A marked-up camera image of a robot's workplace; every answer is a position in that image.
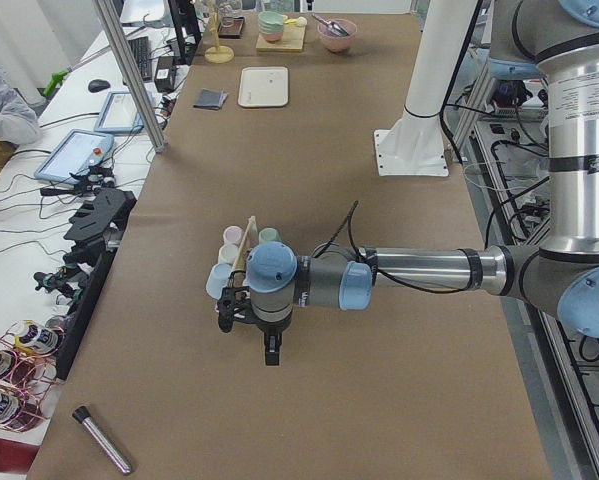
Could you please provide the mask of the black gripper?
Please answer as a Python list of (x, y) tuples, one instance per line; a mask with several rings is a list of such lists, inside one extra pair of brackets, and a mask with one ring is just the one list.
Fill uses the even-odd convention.
[(282, 346), (283, 331), (291, 324), (292, 314), (283, 314), (280, 319), (266, 321), (258, 319), (256, 325), (263, 333), (265, 348), (265, 365), (273, 366), (280, 364), (280, 352)]

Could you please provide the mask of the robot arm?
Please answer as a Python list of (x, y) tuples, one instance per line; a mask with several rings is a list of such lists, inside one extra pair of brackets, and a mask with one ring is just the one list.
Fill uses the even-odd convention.
[(537, 246), (481, 251), (342, 248), (298, 256), (280, 242), (255, 247), (245, 287), (218, 301), (219, 327), (257, 326), (265, 361), (280, 359), (295, 307), (365, 309), (376, 285), (434, 294), (485, 290), (533, 305), (599, 339), (599, 1), (499, 1), (490, 64), (499, 78), (548, 82), (550, 230)]

